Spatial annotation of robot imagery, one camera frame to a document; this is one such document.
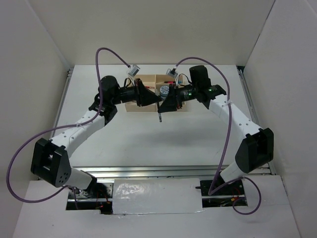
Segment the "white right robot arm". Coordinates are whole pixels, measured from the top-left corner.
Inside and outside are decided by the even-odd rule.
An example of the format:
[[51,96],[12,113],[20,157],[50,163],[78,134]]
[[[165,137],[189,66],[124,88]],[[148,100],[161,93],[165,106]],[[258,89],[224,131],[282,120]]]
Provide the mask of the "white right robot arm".
[[208,110],[227,123],[240,140],[234,161],[219,172],[216,189],[228,194],[233,189],[233,179],[244,176],[273,160],[274,134],[269,128],[261,128],[252,122],[230,100],[229,92],[219,85],[212,85],[208,70],[203,65],[189,69],[191,83],[181,88],[171,84],[167,97],[158,108],[160,114],[174,112],[186,101],[196,99]]

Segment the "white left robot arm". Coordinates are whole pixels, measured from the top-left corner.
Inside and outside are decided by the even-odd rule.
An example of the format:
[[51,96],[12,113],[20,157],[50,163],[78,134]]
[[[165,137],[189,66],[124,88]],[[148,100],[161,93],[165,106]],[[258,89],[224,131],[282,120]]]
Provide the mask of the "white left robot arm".
[[94,102],[75,126],[49,140],[41,138],[36,142],[31,173],[56,188],[76,187],[85,197],[94,197],[98,192],[97,179],[72,167],[70,158],[82,143],[114,118],[118,104],[135,101],[139,107],[144,107],[161,101],[141,79],[134,83],[131,87],[120,87],[114,76],[102,78]]

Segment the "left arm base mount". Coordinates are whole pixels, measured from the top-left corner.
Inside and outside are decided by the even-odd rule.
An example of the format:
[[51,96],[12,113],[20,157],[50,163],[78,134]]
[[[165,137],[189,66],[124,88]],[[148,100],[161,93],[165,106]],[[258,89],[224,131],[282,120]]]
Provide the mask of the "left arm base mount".
[[68,193],[66,211],[97,210],[104,215],[112,215],[114,181],[98,182],[92,191],[71,188]]

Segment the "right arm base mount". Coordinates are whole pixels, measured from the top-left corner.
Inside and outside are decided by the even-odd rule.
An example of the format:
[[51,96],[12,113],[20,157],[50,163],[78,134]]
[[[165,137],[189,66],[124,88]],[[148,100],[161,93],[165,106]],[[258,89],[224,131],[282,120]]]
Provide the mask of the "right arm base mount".
[[224,186],[212,195],[208,195],[212,183],[212,176],[199,177],[200,184],[196,187],[201,192],[202,207],[230,207],[234,201],[236,206],[246,206],[245,190],[241,180]]

